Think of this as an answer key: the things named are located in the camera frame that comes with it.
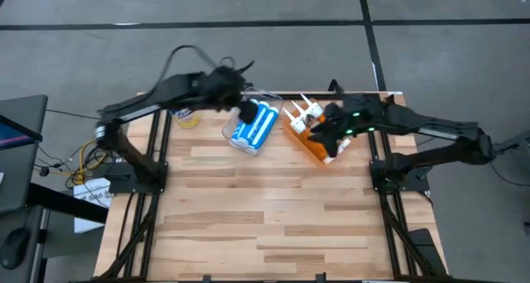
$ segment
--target monitor screen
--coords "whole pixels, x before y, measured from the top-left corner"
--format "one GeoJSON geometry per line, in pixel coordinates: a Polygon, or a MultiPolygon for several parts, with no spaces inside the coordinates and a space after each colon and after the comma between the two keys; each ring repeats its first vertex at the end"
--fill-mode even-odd
{"type": "Polygon", "coordinates": [[[41,136],[37,133],[0,116],[0,150],[25,146],[41,140],[41,136]]]}

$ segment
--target wooden plank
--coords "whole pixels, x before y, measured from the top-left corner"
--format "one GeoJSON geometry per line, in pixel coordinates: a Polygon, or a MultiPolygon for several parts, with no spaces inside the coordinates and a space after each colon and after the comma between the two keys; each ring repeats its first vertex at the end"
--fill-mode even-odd
{"type": "MultiPolygon", "coordinates": [[[[396,100],[404,104],[402,95],[396,100]]],[[[294,108],[290,102],[285,107],[294,108]]],[[[226,281],[314,280],[324,271],[330,280],[392,278],[365,134],[321,168],[284,135],[281,123],[263,153],[249,156],[228,146],[221,134],[229,113],[198,114],[197,127],[182,129],[174,123],[171,128],[169,177],[158,207],[148,280],[201,280],[203,275],[226,281]]],[[[150,126],[151,117],[145,117],[128,129],[140,150],[147,148],[150,126]]],[[[159,143],[161,131],[157,137],[159,143]]],[[[390,136],[389,141],[393,151],[416,151],[412,135],[390,136]]],[[[402,193],[402,198],[409,229],[427,228],[443,257],[431,205],[418,193],[402,193]]],[[[113,199],[96,276],[115,258],[127,200],[128,195],[113,199]]],[[[134,273],[142,249],[140,243],[134,273]]],[[[402,247],[397,252],[406,272],[402,247]]]]}

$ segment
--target computer mouse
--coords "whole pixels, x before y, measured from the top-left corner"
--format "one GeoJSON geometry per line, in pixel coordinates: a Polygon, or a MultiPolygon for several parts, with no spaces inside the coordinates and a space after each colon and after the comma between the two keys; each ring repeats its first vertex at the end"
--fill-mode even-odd
{"type": "Polygon", "coordinates": [[[17,228],[11,231],[0,248],[0,262],[6,270],[12,270],[24,261],[27,243],[30,240],[30,231],[17,228]]]}

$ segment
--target wooden table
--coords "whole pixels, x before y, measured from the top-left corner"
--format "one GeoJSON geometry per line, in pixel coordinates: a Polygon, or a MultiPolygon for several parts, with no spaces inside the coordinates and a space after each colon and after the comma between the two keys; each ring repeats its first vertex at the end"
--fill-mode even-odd
{"type": "MultiPolygon", "coordinates": [[[[396,101],[404,104],[403,96],[396,101]]],[[[291,102],[284,106],[294,109],[291,102]]],[[[322,169],[289,140],[280,122],[263,153],[253,157],[222,136],[229,113],[200,116],[193,129],[175,122],[171,127],[170,178],[159,204],[149,280],[314,280],[324,271],[330,280],[393,278],[366,135],[322,169]]],[[[130,125],[128,136],[140,150],[146,149],[150,125],[150,117],[130,125]]],[[[389,140],[393,151],[417,150],[413,136],[389,140]]],[[[402,197],[409,230],[428,228],[443,260],[431,205],[415,192],[402,197]]],[[[113,199],[95,275],[115,258],[127,200],[127,194],[113,199]]],[[[396,241],[406,273],[398,236],[396,241]]],[[[138,244],[133,274],[139,273],[142,249],[138,244]]]]}

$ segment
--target clear plastic box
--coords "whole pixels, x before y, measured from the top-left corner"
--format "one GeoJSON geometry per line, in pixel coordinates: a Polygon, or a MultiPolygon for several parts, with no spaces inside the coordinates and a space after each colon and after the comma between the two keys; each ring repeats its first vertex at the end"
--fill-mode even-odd
{"type": "MultiPolygon", "coordinates": [[[[280,119],[279,115],[282,113],[282,107],[283,107],[283,99],[282,99],[282,97],[280,97],[280,96],[278,96],[276,94],[269,93],[269,92],[267,92],[265,90],[262,90],[262,89],[251,87],[251,88],[246,89],[243,92],[243,100],[249,100],[251,98],[257,100],[258,102],[265,101],[265,102],[268,103],[268,105],[270,107],[278,109],[278,118],[276,119],[276,121],[274,121],[274,125],[276,125],[276,122],[278,121],[278,119],[280,119]]],[[[238,149],[240,151],[244,151],[244,152],[246,152],[249,155],[252,155],[252,156],[259,155],[261,153],[262,149],[267,145],[266,141],[262,145],[262,147],[260,147],[258,149],[255,149],[255,148],[250,147],[250,146],[241,146],[241,145],[236,144],[236,143],[234,143],[232,141],[232,134],[234,134],[234,131],[235,131],[236,127],[238,127],[238,124],[239,124],[239,109],[235,108],[232,111],[232,117],[230,118],[229,123],[226,126],[224,126],[223,130],[222,130],[223,136],[224,136],[224,138],[226,138],[226,141],[232,147],[234,147],[234,148],[236,148],[236,149],[238,149]]]]}

